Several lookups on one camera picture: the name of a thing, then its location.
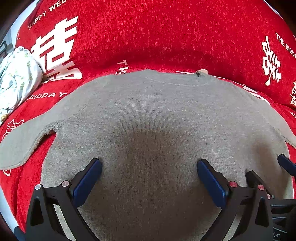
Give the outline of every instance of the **blue rubber pad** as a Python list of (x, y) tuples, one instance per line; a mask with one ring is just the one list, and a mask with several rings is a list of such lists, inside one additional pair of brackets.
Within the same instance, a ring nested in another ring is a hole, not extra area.
[(217, 207), (224, 208), (226, 206), (227, 198), (225, 190), (222, 188), (217, 179), (202, 161), (197, 162), (197, 172), (199, 178), (201, 179), (210, 196), (212, 197), (215, 205)]
[(284, 154), (278, 156), (279, 165), (284, 168), (291, 176), (296, 177), (296, 165)]
[(81, 179), (80, 183), (73, 191), (72, 203), (74, 207), (80, 207), (84, 204), (92, 188), (101, 176), (102, 168), (102, 163), (100, 162), (100, 160), (97, 159), (92, 167)]

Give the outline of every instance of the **red bedding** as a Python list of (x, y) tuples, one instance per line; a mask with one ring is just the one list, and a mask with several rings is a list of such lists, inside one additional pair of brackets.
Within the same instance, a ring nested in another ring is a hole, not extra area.
[[(44, 82), (0, 127), (0, 140), (98, 76), (147, 68), (207, 69), (240, 83), (235, 84), (269, 102), (296, 133), (295, 38), (261, 0), (44, 0), (21, 26), (16, 46), (31, 51)], [(23, 231), (54, 137), (44, 138), (25, 165), (0, 173)], [(296, 162), (296, 150), (287, 145)]]

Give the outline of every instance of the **white floral cloth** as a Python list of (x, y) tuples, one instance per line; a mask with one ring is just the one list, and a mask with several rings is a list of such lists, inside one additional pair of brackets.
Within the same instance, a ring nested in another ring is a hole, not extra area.
[(0, 126), (38, 87), (42, 70), (30, 51), (18, 47), (0, 64)]

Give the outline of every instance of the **blue gripper pad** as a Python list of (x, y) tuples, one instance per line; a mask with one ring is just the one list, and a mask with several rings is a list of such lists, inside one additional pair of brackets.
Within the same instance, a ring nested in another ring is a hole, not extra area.
[(279, 165), (284, 168), (292, 177), (296, 177), (296, 165), (284, 154), (278, 156)]
[(70, 190), (70, 193), (72, 195), (72, 203), (74, 207), (80, 207), (84, 204), (92, 188), (101, 176), (102, 168), (102, 162), (97, 158), (93, 158), (87, 167), (82, 172), (77, 173), (73, 178), (71, 181), (72, 190)]
[(226, 206), (229, 188), (227, 179), (208, 163), (206, 159), (197, 162), (197, 173), (217, 207)]

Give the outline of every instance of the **red screw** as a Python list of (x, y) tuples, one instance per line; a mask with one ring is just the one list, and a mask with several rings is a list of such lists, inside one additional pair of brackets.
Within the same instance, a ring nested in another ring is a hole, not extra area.
[(261, 190), (261, 191), (263, 191), (263, 190), (264, 190), (264, 186), (261, 185), (261, 184), (259, 184), (259, 185), (258, 185), (258, 189)]
[(237, 183), (235, 181), (231, 181), (229, 182), (229, 186), (236, 188), (237, 187)]

